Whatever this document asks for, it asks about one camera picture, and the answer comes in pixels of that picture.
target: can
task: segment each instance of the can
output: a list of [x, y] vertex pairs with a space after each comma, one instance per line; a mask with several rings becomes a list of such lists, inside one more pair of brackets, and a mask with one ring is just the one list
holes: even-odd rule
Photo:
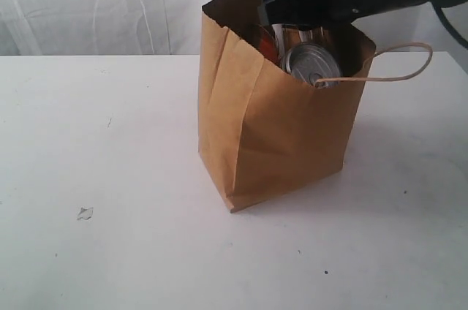
[[317, 88], [328, 88], [338, 82], [315, 84], [321, 78], [341, 78], [341, 69], [335, 58], [324, 47], [311, 43], [300, 43], [291, 48], [282, 59], [282, 69], [298, 80]]

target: can lid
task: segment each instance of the can lid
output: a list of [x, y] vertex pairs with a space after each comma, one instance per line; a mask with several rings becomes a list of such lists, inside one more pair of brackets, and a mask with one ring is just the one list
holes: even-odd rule
[[[283, 70], [295, 78], [315, 86], [320, 78], [340, 78], [341, 70], [335, 58], [324, 48], [314, 43], [301, 43], [291, 48], [283, 59]], [[318, 88], [327, 88], [338, 82], [324, 82]]]

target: white backdrop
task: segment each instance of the white backdrop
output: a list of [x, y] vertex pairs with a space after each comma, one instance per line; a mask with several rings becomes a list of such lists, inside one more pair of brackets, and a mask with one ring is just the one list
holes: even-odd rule
[[[198, 53], [200, 7], [207, 1], [0, 0], [0, 55]], [[447, 13], [468, 36], [468, 6]], [[468, 52], [429, 5], [362, 19], [356, 26], [380, 47], [429, 42], [468, 69]]]

